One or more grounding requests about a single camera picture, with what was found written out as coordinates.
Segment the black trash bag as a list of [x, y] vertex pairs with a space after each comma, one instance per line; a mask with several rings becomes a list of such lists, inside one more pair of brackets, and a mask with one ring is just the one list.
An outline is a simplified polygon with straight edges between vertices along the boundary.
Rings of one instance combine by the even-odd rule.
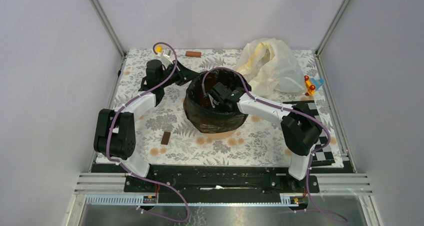
[[223, 111], [212, 107], [209, 97], [204, 97], [202, 81], [208, 93], [218, 82], [234, 91], [243, 87], [239, 76], [233, 72], [218, 69], [204, 78], [205, 72], [201, 72], [191, 81], [186, 89], [183, 108], [187, 119], [201, 133], [217, 134], [233, 131], [246, 121], [248, 115], [237, 112]]

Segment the translucent white trash bag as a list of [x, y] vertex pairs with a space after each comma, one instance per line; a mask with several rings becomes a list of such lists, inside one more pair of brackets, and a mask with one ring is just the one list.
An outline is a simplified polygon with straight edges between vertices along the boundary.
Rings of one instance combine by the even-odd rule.
[[235, 69], [258, 96], [270, 96], [274, 91], [297, 95], [306, 91], [301, 66], [282, 40], [260, 38], [248, 43]]

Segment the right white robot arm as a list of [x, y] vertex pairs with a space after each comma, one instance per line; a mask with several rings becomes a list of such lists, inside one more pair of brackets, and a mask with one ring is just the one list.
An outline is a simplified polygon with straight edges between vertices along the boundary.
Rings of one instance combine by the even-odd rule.
[[306, 113], [300, 104], [268, 101], [253, 95], [247, 87], [230, 90], [217, 83], [205, 94], [213, 108], [258, 116], [273, 124], [279, 124], [286, 147], [292, 152], [287, 186], [293, 192], [301, 191], [306, 185], [306, 175], [311, 168], [316, 143], [322, 132], [328, 136], [328, 129], [314, 116]]

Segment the orange plastic trash bin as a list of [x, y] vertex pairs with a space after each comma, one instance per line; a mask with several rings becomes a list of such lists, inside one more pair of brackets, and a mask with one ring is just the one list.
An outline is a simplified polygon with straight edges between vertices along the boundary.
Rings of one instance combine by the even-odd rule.
[[221, 133], [202, 133], [204, 136], [211, 138], [213, 140], [221, 140], [230, 137], [236, 132], [236, 130], [226, 131]]

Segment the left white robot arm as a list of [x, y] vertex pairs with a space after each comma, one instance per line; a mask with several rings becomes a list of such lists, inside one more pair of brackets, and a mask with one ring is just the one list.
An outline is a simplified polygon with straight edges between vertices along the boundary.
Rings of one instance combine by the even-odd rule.
[[154, 176], [148, 174], [150, 165], [135, 153], [135, 122], [147, 111], [155, 108], [165, 95], [165, 88], [175, 84], [183, 86], [198, 77], [198, 73], [178, 61], [165, 64], [164, 60], [150, 60], [146, 64], [137, 95], [116, 109], [102, 109], [97, 118], [93, 148], [113, 163], [124, 168], [136, 179], [144, 192], [155, 186]]

